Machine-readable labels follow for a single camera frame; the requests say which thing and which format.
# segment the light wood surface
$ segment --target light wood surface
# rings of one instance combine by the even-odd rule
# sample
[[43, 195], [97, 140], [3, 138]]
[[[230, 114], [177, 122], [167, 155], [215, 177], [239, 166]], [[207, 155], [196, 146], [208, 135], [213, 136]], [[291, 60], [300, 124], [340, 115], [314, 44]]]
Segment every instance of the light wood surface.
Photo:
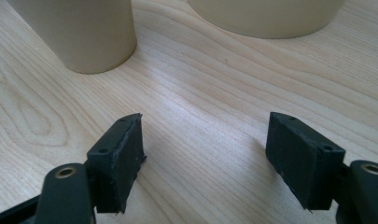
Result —
[[321, 31], [288, 40], [232, 34], [186, 0], [133, 0], [138, 47], [100, 74], [69, 71], [0, 0], [0, 212], [45, 174], [140, 112], [148, 155], [125, 215], [99, 223], [334, 223], [302, 210], [265, 158], [271, 111], [378, 162], [378, 0], [348, 0]]

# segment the cream-colored container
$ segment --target cream-colored container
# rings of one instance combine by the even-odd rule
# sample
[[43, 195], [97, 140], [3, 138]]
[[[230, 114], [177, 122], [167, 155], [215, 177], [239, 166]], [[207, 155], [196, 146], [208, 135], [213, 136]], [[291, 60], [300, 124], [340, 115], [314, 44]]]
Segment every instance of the cream-colored container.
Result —
[[260, 38], [292, 38], [326, 26], [343, 0], [189, 0], [214, 25]]
[[102, 73], [136, 48], [131, 0], [7, 0], [66, 67]]

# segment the wooden table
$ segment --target wooden table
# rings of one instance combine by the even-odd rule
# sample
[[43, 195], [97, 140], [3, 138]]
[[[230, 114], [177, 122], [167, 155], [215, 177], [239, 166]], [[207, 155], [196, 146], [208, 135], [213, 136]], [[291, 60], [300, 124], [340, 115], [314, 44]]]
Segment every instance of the wooden table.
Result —
[[125, 215], [99, 223], [333, 223], [302, 210], [268, 163], [271, 111], [378, 162], [378, 0], [348, 0], [321, 31], [264, 40], [229, 33], [187, 0], [133, 0], [138, 48], [99, 75], [69, 71], [0, 0], [0, 212], [45, 174], [140, 112], [148, 155]]

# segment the screw hole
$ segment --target screw hole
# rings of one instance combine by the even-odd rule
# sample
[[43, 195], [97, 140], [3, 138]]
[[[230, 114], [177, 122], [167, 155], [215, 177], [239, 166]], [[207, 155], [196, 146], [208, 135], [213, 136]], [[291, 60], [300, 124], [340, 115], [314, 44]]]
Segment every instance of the screw hole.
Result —
[[362, 169], [367, 171], [372, 175], [378, 175], [378, 166], [373, 164], [363, 164], [361, 165]]
[[71, 167], [65, 167], [61, 170], [59, 170], [56, 174], [55, 177], [59, 179], [67, 178], [71, 175], [74, 175], [76, 173], [76, 168], [71, 166]]
[[107, 149], [107, 148], [101, 148], [101, 149], [99, 149], [99, 151], [98, 152], [100, 152], [100, 153], [106, 153], [106, 152], [108, 152], [109, 150]]

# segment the beige cup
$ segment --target beige cup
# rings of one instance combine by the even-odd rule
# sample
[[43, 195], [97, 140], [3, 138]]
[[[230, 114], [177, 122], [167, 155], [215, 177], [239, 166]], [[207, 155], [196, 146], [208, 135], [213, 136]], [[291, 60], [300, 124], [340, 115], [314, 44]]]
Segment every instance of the beige cup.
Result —
[[7, 0], [69, 69], [94, 74], [136, 48], [131, 0]]
[[292, 38], [326, 26], [343, 0], [189, 0], [206, 20], [231, 32]]

